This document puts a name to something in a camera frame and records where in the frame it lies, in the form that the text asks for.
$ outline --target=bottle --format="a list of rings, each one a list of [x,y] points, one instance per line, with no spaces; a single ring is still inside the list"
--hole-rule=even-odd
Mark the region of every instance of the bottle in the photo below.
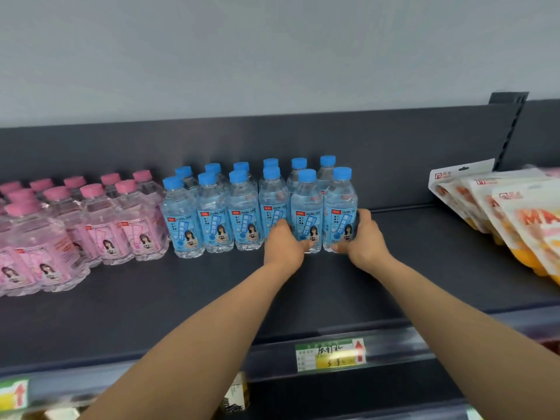
[[[266,158],[264,161],[262,161],[262,163],[263,163],[263,167],[262,167],[263,175],[259,179],[259,188],[264,183],[264,169],[269,168],[269,167],[274,168],[275,166],[278,166],[278,159],[276,159],[276,158]],[[280,180],[283,181],[284,184],[286,184],[286,181],[284,180],[284,178],[282,178],[282,176],[280,176]]]
[[[296,190],[298,184],[298,174],[300,173],[301,169],[307,168],[307,159],[305,158],[294,158],[292,159],[292,172],[288,176],[286,180],[286,186],[288,187],[288,191],[290,192],[290,196],[293,195],[293,192]]]
[[[321,156],[321,168],[317,172],[317,188],[325,194],[326,188],[332,181],[332,170],[337,162],[337,157],[333,155]]]
[[[192,193],[193,189],[184,187],[184,178],[181,176],[165,178],[164,187],[167,195],[161,210],[175,254],[180,258],[197,258],[204,253],[204,236],[198,221],[197,198]]]
[[[213,172],[198,176],[197,209],[204,245],[208,253],[228,252],[234,248],[234,235],[226,211],[226,195]]]
[[[159,206],[164,201],[165,189],[153,180],[149,169],[136,171],[132,176],[138,183],[138,190],[148,196],[154,204]]]
[[[8,243],[12,223],[8,215],[0,217],[0,296],[24,296],[41,290],[31,270]]]
[[[175,168],[175,174],[183,179],[186,190],[196,199],[198,196],[198,180],[192,174],[192,168],[190,166]]]
[[[4,183],[4,184],[0,185],[0,193],[2,193],[4,195],[4,200],[6,202],[9,202],[8,195],[12,191],[20,190],[22,188],[23,188],[23,186],[21,185],[21,183],[19,181],[11,181],[9,183]]]
[[[50,178],[43,178],[42,180],[32,181],[29,186],[35,192],[37,199],[40,202],[46,203],[46,197],[43,192],[54,187],[54,183]]]
[[[134,180],[116,183],[116,198],[122,211],[118,218],[137,261],[151,261],[165,255],[169,248],[167,227],[158,205],[150,195],[140,192]]]
[[[259,194],[247,171],[230,172],[230,191],[226,199],[235,245],[239,250],[255,250],[262,246],[264,234],[260,222]]]
[[[43,214],[37,201],[12,203],[6,210],[13,217],[10,246],[44,291],[73,289],[90,273],[64,224]]]
[[[323,222],[323,193],[317,188],[314,169],[302,169],[298,187],[291,198],[292,228],[296,240],[311,240],[314,245],[306,253],[321,250],[321,224]]]
[[[206,172],[211,172],[216,175],[216,183],[218,183],[218,187],[221,189],[223,194],[227,194],[228,188],[230,186],[229,181],[227,178],[222,174],[222,166],[217,163],[207,163],[204,166]]]
[[[259,184],[257,183],[256,178],[254,176],[252,176],[251,173],[248,170],[249,170],[248,162],[235,162],[234,163],[234,171],[245,171],[247,173],[247,178],[249,180],[249,183],[251,183],[255,186],[256,191],[259,191]]]
[[[64,185],[68,187],[68,189],[70,190],[70,194],[72,195],[74,200],[77,200],[78,202],[83,202],[84,200],[86,200],[84,199],[84,197],[82,196],[82,192],[80,191],[80,188],[84,187],[86,184],[86,179],[81,175],[64,179]]]
[[[89,213],[86,230],[91,236],[105,265],[119,265],[134,258],[127,236],[122,230],[118,214],[120,208],[105,194],[99,183],[80,189],[86,198],[84,206]]]
[[[72,240],[73,246],[88,267],[94,268],[101,264],[101,256],[86,230],[88,215],[80,202],[74,200],[67,187],[53,187],[45,190],[45,197],[50,201],[49,217],[64,223],[66,233]]]
[[[19,189],[8,193],[8,200],[10,203],[33,202],[37,201],[37,194],[32,189]],[[41,209],[47,209],[49,204],[46,202],[39,202]]]
[[[265,239],[270,233],[270,229],[280,219],[288,218],[290,212],[290,193],[284,180],[280,176],[280,168],[269,166],[263,169],[264,181],[260,186],[259,204],[262,226]]]
[[[354,239],[358,207],[358,195],[350,183],[352,169],[336,167],[332,177],[325,191],[323,213],[323,247],[328,252],[334,252],[331,248],[333,243]]]
[[[105,194],[111,199],[119,197],[119,192],[116,190],[115,184],[120,181],[120,175],[117,172],[113,172],[111,174],[102,175],[101,177],[101,182],[105,186]]]

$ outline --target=gray wall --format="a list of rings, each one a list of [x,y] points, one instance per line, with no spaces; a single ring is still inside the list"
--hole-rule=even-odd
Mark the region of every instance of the gray wall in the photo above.
[[[560,97],[560,0],[0,0],[0,126]]]

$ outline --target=pink-capped bottle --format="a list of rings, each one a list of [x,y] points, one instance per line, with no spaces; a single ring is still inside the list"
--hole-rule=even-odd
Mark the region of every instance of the pink-capped bottle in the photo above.
[[[44,291],[73,289],[90,273],[64,224],[47,217],[37,201],[12,203],[6,206],[6,211],[13,217],[8,236],[10,246]]]
[[[70,190],[72,198],[78,202],[83,202],[85,200],[80,188],[84,187],[86,184],[86,179],[81,175],[64,179],[64,185]]]
[[[54,183],[50,178],[43,178],[42,180],[32,181],[29,183],[29,186],[33,189],[40,202],[46,202],[43,192],[54,187]]]
[[[156,205],[161,205],[165,199],[165,189],[153,180],[150,170],[136,171],[132,176],[138,183],[138,190],[148,196]]]
[[[16,191],[19,189],[22,189],[23,186],[21,185],[21,183],[19,181],[11,181],[9,183],[4,183],[0,185],[0,193],[2,193],[4,195],[4,198],[7,202],[9,202],[8,200],[8,195],[12,192],[12,191]]]
[[[22,203],[22,202],[33,202],[37,201],[37,195],[33,191],[33,189],[19,189],[16,191],[12,191],[8,193],[8,200],[10,203]],[[46,202],[39,202],[41,204],[42,209],[46,209],[49,207],[49,204]]]
[[[86,230],[99,250],[105,265],[119,265],[134,258],[126,234],[120,225],[120,208],[105,194],[99,183],[80,189],[89,214]]]
[[[102,183],[105,187],[105,194],[111,199],[119,197],[119,192],[116,190],[115,184],[120,181],[120,175],[117,172],[102,175]]]
[[[8,243],[12,223],[7,215],[0,217],[0,296],[24,296],[41,290],[31,270]]]
[[[89,224],[89,215],[82,208],[80,202],[74,200],[67,187],[53,187],[45,190],[45,197],[50,201],[49,216],[64,223],[66,233],[72,244],[78,250],[80,257],[90,268],[101,264],[101,256],[97,245],[86,230]]]
[[[138,190],[134,180],[121,181],[116,184],[116,189],[120,194],[116,201],[122,209],[120,224],[136,260],[151,261],[164,256],[169,240],[159,206]]]

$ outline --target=person's right hand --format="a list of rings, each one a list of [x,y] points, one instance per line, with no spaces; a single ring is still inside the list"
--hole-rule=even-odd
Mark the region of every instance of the person's right hand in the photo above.
[[[332,245],[335,252],[348,254],[352,263],[368,272],[375,273],[375,268],[393,259],[389,253],[383,234],[377,223],[371,219],[371,212],[358,209],[360,224],[356,238],[351,242],[339,242]]]

